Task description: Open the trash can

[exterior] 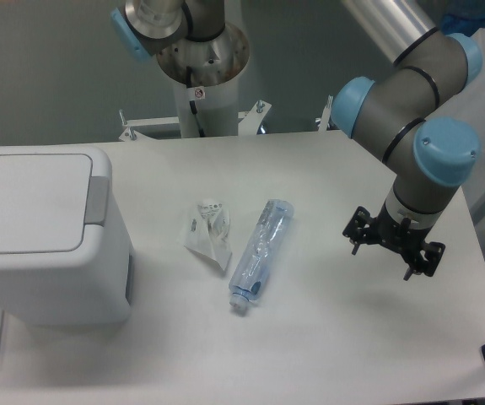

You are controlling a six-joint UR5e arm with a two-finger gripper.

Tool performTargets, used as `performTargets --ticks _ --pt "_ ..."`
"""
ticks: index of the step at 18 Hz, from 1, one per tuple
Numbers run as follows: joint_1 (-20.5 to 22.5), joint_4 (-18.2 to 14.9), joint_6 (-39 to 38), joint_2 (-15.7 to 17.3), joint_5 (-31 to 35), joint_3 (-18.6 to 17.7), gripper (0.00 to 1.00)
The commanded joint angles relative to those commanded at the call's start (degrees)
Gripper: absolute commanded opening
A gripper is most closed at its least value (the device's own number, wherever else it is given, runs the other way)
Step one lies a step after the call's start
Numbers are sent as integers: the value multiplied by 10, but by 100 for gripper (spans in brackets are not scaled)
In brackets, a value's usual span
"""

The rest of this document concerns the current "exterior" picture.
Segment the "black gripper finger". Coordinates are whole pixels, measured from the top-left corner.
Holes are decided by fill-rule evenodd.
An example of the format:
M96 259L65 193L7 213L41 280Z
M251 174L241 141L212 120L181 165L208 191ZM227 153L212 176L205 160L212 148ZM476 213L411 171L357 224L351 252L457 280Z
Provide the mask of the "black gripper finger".
M369 211L362 206L358 206L342 232L342 235L348 238L353 245L352 255L355 256L357 254L361 245L369 245L372 241L371 224L372 217Z
M425 275L433 277L445 252L445 244L440 242L425 242L419 248L409 247L402 252L402 258L407 264L403 276L408 281L412 275Z

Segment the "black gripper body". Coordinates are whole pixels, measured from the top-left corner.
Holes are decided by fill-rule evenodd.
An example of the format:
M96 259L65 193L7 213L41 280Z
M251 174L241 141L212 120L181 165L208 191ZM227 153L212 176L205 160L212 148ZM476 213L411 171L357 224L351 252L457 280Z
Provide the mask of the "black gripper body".
M406 218L397 223L387 210L381 210L368 227L367 242L379 244L403 258L421 258L424 239L431 227L414 229L410 224Z

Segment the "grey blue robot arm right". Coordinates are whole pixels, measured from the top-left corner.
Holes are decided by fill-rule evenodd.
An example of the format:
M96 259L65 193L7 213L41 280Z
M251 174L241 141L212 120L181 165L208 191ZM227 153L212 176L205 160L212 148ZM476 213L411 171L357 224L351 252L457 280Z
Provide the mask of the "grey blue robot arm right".
M359 77L331 104L332 121L396 179L380 213L358 208L343 234L354 246L381 245L407 262L440 257L426 236L471 174L480 142L466 123L434 112L482 68L477 43L444 35L414 1L347 1L346 9L392 62L381 83Z

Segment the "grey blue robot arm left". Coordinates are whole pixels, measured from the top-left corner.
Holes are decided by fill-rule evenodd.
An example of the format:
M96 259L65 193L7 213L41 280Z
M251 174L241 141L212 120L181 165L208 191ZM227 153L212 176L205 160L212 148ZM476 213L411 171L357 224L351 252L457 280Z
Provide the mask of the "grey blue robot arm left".
M394 170L396 180L380 213L372 217L358 208L343 234L354 246L380 245L399 254L409 275L432 276L445 246L426 237L444 206L424 202L423 194L443 187L422 167L414 146L417 134L429 127L428 114L445 98L422 51L444 37L411 1L350 1L347 7L397 70L382 84L351 80L332 101L331 119ZM111 17L138 57L173 57L184 84L195 84L200 73L186 61L190 45L211 45L227 30L221 1L127 1Z

